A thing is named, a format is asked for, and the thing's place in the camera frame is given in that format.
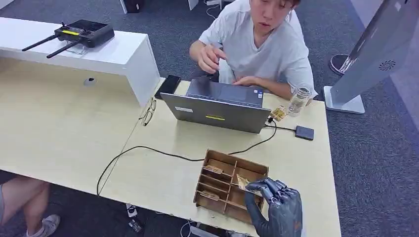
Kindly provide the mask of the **person's right hand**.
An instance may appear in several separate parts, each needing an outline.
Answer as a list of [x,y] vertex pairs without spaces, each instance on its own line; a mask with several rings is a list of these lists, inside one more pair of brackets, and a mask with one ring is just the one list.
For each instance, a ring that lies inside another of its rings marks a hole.
[[219,60],[227,60],[226,54],[211,44],[205,45],[200,50],[198,65],[205,72],[214,74],[219,70]]

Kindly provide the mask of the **person's left hand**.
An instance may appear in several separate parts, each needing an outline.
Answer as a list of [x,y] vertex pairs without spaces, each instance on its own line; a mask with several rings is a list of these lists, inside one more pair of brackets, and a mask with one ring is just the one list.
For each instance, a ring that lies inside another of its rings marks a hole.
[[259,86],[260,85],[260,81],[261,78],[259,77],[254,77],[254,76],[246,76],[246,77],[241,77],[241,78],[237,78],[234,82],[233,85],[240,85],[240,86]]

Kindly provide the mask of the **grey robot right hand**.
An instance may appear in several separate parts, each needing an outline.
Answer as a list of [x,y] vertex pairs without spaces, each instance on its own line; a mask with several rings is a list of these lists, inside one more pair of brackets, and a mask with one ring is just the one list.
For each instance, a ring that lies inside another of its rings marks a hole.
[[[261,192],[268,203],[268,219],[259,210],[254,192]],[[256,233],[260,237],[300,237],[303,212],[300,193],[280,180],[269,177],[246,185],[245,204]]]

